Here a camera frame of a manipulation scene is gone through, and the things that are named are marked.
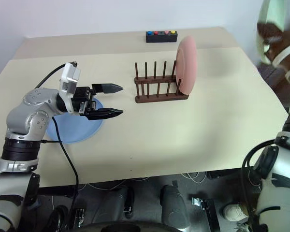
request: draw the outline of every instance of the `white wall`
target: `white wall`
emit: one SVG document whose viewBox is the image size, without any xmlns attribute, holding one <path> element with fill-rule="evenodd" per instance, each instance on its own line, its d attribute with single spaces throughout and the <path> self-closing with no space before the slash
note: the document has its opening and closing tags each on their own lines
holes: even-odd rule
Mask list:
<svg viewBox="0 0 290 232">
<path fill-rule="evenodd" d="M 0 72 L 25 37 L 214 26 L 231 32 L 256 62 L 261 4 L 262 0 L 0 0 Z M 290 18 L 290 7 L 287 13 Z"/>
</svg>

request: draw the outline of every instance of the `blue plate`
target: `blue plate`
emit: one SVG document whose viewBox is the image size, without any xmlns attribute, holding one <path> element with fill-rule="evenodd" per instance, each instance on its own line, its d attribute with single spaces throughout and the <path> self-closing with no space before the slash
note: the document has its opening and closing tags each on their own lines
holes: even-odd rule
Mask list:
<svg viewBox="0 0 290 232">
<path fill-rule="evenodd" d="M 103 108 L 101 102 L 97 99 L 95 101 L 97 102 L 96 109 Z M 69 113 L 57 115 L 55 119 L 64 144 L 74 144 L 90 138 L 100 129 L 103 122 L 103 120 L 88 120 L 85 116 L 70 115 Z M 53 120 L 50 120 L 46 133 L 52 140 L 58 140 Z"/>
</svg>

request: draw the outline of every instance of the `table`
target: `table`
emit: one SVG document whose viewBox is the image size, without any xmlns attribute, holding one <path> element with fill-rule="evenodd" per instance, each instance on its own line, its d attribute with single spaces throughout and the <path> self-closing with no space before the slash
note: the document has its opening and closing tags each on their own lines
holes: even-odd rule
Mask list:
<svg viewBox="0 0 290 232">
<path fill-rule="evenodd" d="M 105 107 L 124 110 L 122 115 L 105 120 L 93 137 L 65 146 L 80 183 L 240 167 L 252 147 L 276 136 L 287 113 L 227 31 L 187 29 L 178 33 L 192 34 L 197 41 L 198 76 L 191 95 L 183 101 L 142 104 L 134 101 L 134 62 L 139 64 L 140 76 L 145 61 L 148 75 L 153 73 L 154 61 L 157 75 L 162 73 L 165 60 L 166 73 L 171 73 L 178 42 L 145 44 L 144 32 L 129 34 L 131 47 L 128 42 L 120 45 L 124 33 L 25 41 L 0 75 L 0 155 L 9 111 L 56 66 L 76 60 L 81 69 L 78 86 L 114 83 L 124 88 L 96 96 Z M 211 36 L 207 39 L 204 33 Z M 86 40 L 90 38 L 98 38 L 99 44 L 87 51 L 84 47 L 89 47 Z M 109 38 L 112 45 L 103 43 L 103 38 Z M 71 40 L 81 48 L 65 50 L 65 41 Z M 62 45 L 57 51 L 50 45 L 56 43 Z M 58 88 L 59 77 L 56 73 L 44 87 Z M 42 144 L 39 159 L 40 187 L 75 183 L 58 144 Z"/>
</svg>

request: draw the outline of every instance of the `tabletop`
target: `tabletop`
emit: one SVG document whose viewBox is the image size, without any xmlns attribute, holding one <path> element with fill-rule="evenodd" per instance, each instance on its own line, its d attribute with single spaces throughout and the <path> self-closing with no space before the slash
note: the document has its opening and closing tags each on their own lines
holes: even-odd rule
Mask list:
<svg viewBox="0 0 290 232">
<path fill-rule="evenodd" d="M 39 49 L 26 57 L 28 43 L 0 75 L 0 155 L 9 111 L 56 66 L 77 61 L 81 70 L 78 86 L 114 83 L 124 88 L 115 94 L 96 95 L 105 107 L 122 109 L 123 114 L 104 120 L 91 138 L 65 145 L 80 183 L 238 168 L 252 147 L 275 138 L 287 118 L 274 92 L 233 42 L 213 43 L 215 46 L 197 43 L 197 80 L 187 100 L 142 104 L 134 100 L 134 63 L 138 62 L 141 76 L 144 62 L 151 75 L 156 61 L 159 75 L 166 60 L 166 73 L 171 73 L 176 45 L 152 50 L 159 48 L 153 44 L 148 52 L 146 47 L 128 52 L 111 49 L 104 54 L 96 50 L 90 51 L 91 55 L 73 51 L 70 56 L 60 49 L 57 53 Z M 58 88 L 59 78 L 56 73 L 44 87 Z M 75 183 L 58 144 L 41 145 L 36 173 L 41 175 L 41 187 Z"/>
</svg>

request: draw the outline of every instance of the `pink plate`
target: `pink plate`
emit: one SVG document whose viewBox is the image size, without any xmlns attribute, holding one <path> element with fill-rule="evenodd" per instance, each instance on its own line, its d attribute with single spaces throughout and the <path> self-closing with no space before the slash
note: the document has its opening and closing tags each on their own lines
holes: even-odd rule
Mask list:
<svg viewBox="0 0 290 232">
<path fill-rule="evenodd" d="M 185 37 L 179 44 L 176 55 L 176 82 L 181 79 L 179 91 L 189 95 L 197 77 L 197 48 L 194 38 Z"/>
</svg>

